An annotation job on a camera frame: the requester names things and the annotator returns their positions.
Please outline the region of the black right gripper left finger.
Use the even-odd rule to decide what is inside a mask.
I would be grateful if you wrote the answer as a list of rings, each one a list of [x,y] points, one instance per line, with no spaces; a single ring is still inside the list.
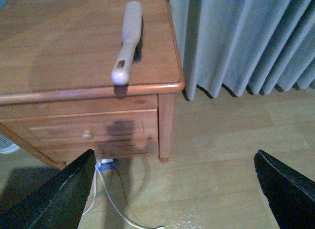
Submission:
[[[95,153],[87,150],[0,216],[2,229],[76,229],[91,191]]]

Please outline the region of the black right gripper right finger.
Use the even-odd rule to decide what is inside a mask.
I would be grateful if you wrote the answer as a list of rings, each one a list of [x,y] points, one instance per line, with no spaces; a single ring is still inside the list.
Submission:
[[[281,229],[315,227],[315,182],[259,150],[254,166],[260,187]]]

